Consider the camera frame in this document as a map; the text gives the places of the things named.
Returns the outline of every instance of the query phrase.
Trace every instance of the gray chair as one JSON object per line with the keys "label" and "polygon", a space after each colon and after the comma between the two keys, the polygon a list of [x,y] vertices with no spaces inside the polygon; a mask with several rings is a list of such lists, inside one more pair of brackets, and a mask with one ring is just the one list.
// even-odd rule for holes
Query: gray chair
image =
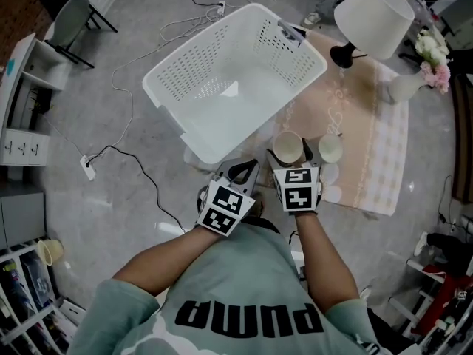
{"label": "gray chair", "polygon": [[100,17],[103,22],[117,33],[117,30],[91,4],[89,4],[89,0],[69,0],[56,16],[52,37],[45,42],[75,64],[80,61],[87,66],[94,68],[92,64],[69,51],[72,43],[78,37],[82,29],[84,27],[90,29],[89,20],[92,20],[98,29],[101,28],[96,22],[94,15]]}

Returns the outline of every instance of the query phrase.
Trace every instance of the marble floor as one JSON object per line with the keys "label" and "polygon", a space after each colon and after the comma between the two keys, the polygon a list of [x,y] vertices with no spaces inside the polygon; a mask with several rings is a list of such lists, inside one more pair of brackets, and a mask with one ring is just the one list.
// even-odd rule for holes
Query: marble floor
{"label": "marble floor", "polygon": [[[229,1],[234,5],[245,3]],[[286,21],[299,23],[315,0],[251,1],[266,5]],[[73,68],[66,89],[53,96],[48,119],[84,154],[95,154],[114,143],[128,122],[131,108],[129,94],[112,89],[113,70],[155,49],[163,25],[205,11],[190,0],[117,0],[107,18],[118,33],[90,32],[83,37],[80,54],[95,68]],[[175,25],[166,35],[176,36],[187,28]],[[343,39],[335,26],[324,24],[319,30]],[[162,51],[121,68],[114,82],[132,91],[134,99],[133,121],[120,148],[141,159],[160,187],[162,205],[190,227],[196,218],[197,190],[208,177],[183,162],[184,143],[141,86],[143,76],[184,41],[176,40]],[[415,71],[396,56],[386,64],[399,73]],[[64,296],[87,307],[97,284],[139,251],[165,240],[157,225],[173,221],[157,209],[154,187],[133,159],[107,152],[94,163],[97,177],[89,182],[74,147],[43,119],[39,129],[50,132],[52,141],[48,166],[36,170],[33,176],[46,195],[48,232],[60,239],[66,250],[54,266],[55,277]],[[437,227],[437,209],[444,178],[453,172],[454,150],[451,96],[423,88],[409,104],[404,180],[394,215],[373,217],[329,203],[319,207],[320,220],[354,273],[358,287],[373,286],[370,305],[390,323],[400,321],[387,305],[388,297],[396,295],[412,303],[412,293],[415,296],[419,283],[418,275],[406,270],[402,258],[411,255],[422,231],[449,230]],[[268,202],[264,216],[288,237],[294,230],[293,219],[281,212],[273,191],[265,194]],[[444,213],[447,208],[448,198],[441,206]],[[458,209],[454,203],[453,217]],[[293,246],[300,249],[297,239]]]}

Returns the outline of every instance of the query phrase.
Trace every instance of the table runner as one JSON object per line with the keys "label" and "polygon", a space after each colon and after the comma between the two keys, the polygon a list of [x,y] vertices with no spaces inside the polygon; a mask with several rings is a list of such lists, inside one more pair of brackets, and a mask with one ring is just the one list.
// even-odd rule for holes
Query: table runner
{"label": "table runner", "polygon": [[[325,74],[275,114],[225,160],[258,159],[258,184],[273,186],[265,150],[278,132],[292,130],[314,140],[325,133],[341,135],[344,154],[321,171],[322,200],[391,215],[395,211],[404,171],[408,133],[408,102],[394,103],[387,92],[396,72],[370,57],[357,58],[344,70],[330,59],[337,41],[307,32],[308,41],[325,57]],[[189,148],[184,161],[215,171],[219,164],[201,162]]]}

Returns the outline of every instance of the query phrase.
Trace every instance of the table lamp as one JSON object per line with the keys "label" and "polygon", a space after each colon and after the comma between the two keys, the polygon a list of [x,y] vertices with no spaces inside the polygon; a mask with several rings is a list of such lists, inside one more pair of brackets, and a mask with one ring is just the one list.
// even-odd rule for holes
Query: table lamp
{"label": "table lamp", "polygon": [[373,58],[390,58],[414,19],[406,0],[344,0],[334,15],[338,28],[350,41],[330,49],[333,61],[343,68],[352,66],[354,49]]}

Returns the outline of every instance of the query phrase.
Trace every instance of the white desk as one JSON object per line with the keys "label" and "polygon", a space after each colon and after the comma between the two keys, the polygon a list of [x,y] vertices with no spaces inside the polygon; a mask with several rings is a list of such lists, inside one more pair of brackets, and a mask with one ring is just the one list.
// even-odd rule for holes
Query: white desk
{"label": "white desk", "polygon": [[[44,166],[49,137],[29,132],[30,89],[63,90],[72,63],[31,34],[18,42],[7,62],[0,83],[0,164]],[[10,110],[14,105],[13,115]],[[7,127],[9,116],[10,127]]]}

